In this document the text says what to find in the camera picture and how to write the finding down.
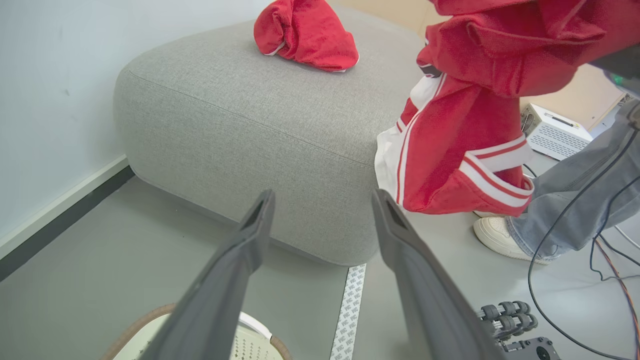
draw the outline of fabric upholstery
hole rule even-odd
[[[155,48],[121,72],[114,116],[143,180],[232,220],[266,188],[271,235],[316,258],[357,265],[378,248],[371,192],[376,135],[421,73],[408,29],[336,9],[360,62],[327,73],[264,56],[253,22]]]

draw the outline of baseboard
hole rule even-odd
[[[10,231],[7,235],[0,238],[0,259],[4,258],[11,251],[16,249],[27,239],[45,227],[49,222],[60,216],[67,209],[80,201],[83,197],[94,191],[105,181],[111,179],[129,165],[129,161],[125,155],[121,155],[116,160],[87,177],[71,190],[65,192],[54,202],[47,205],[44,209],[35,213],[29,220]]]

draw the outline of white wall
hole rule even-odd
[[[111,97],[127,62],[269,2],[0,0],[0,238],[123,153]]]

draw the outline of beige wall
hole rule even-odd
[[[424,36],[427,25],[437,24],[448,17],[436,13],[428,0],[333,0],[363,12],[387,19]],[[529,102],[562,116],[593,127],[614,106],[623,93],[613,86],[601,70],[590,65],[581,66],[572,82],[553,94],[523,97],[521,108]]]

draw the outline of person's leg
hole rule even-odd
[[[505,218],[516,244],[529,256],[579,191],[620,153],[633,130],[625,119],[616,120],[585,149],[565,159],[534,180],[533,200],[518,218]],[[622,158],[593,184],[563,215],[539,251],[541,258],[554,259],[569,250],[579,250],[595,236],[605,221],[613,196],[640,176],[640,136]],[[614,226],[640,210],[640,181],[627,188],[611,207],[607,227]]]

